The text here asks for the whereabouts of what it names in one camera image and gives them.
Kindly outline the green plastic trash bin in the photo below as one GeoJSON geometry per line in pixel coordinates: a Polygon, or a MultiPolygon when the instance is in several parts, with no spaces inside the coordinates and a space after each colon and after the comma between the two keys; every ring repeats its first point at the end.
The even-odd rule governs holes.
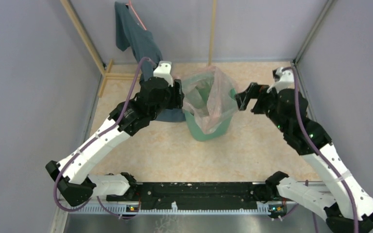
{"type": "Polygon", "coordinates": [[[194,88],[186,94],[184,114],[187,127],[197,141],[208,141],[224,135],[237,112],[236,90],[227,88],[194,88]]]}

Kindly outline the pink plastic trash bag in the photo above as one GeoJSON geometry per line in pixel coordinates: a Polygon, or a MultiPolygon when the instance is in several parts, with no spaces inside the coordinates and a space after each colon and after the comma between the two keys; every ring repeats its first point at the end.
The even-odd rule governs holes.
{"type": "Polygon", "coordinates": [[[181,77],[187,124],[203,135],[225,131],[238,111],[236,82],[219,67],[208,66],[181,77]]]}

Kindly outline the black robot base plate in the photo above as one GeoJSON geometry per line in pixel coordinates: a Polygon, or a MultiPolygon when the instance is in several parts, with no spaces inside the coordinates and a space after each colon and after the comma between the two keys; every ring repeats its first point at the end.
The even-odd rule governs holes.
{"type": "Polygon", "coordinates": [[[137,183],[123,196],[108,195],[108,202],[134,202],[141,210],[255,210],[270,204],[271,210],[284,210],[288,199],[264,183],[192,182],[137,183]]]}

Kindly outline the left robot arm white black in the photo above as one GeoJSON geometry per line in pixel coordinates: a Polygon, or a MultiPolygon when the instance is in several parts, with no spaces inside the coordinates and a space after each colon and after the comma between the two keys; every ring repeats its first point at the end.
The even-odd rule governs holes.
{"type": "Polygon", "coordinates": [[[45,169],[54,180],[54,195],[61,194],[72,207],[79,208],[98,196],[115,195],[124,200],[136,196],[135,179],[127,172],[91,175],[91,170],[112,149],[149,126],[165,109],[181,109],[184,94],[181,80],[169,84],[152,77],[143,82],[135,97],[120,103],[100,128],[71,155],[49,161],[45,169]]]}

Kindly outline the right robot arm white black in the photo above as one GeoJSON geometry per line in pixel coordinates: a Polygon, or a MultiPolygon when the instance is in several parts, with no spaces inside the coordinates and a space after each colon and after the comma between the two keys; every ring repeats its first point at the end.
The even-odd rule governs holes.
{"type": "Polygon", "coordinates": [[[323,126],[306,113],[308,101],[297,88],[251,83],[235,95],[238,109],[265,115],[282,133],[285,142],[315,170],[328,193],[320,193],[288,174],[277,171],[265,181],[258,201],[292,200],[321,217],[334,233],[368,233],[373,229],[373,198],[359,185],[341,160],[323,126]]]}

